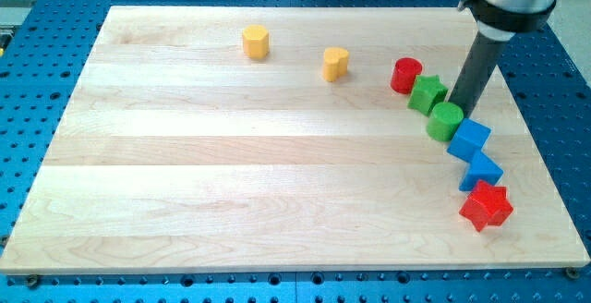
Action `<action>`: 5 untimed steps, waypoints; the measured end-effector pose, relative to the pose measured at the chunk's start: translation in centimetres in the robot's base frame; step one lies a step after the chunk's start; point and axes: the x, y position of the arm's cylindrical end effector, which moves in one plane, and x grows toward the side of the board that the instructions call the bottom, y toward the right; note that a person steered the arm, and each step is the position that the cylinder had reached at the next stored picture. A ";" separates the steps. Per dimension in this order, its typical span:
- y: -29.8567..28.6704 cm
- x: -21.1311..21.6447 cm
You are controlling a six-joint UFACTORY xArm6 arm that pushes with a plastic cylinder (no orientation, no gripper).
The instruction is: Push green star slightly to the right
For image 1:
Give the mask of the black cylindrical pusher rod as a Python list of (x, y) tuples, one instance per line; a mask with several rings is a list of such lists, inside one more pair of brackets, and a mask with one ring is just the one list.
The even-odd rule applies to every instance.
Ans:
[(459, 106), (466, 118), (476, 108), (506, 44), (477, 33), (449, 97), (449, 102)]

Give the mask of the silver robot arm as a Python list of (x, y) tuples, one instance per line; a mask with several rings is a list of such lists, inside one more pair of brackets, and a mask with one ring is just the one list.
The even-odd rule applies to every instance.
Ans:
[(517, 33), (544, 26), (556, 5), (557, 0), (460, 0), (458, 9), (470, 10), (477, 33), (449, 101), (469, 117), (506, 44)]

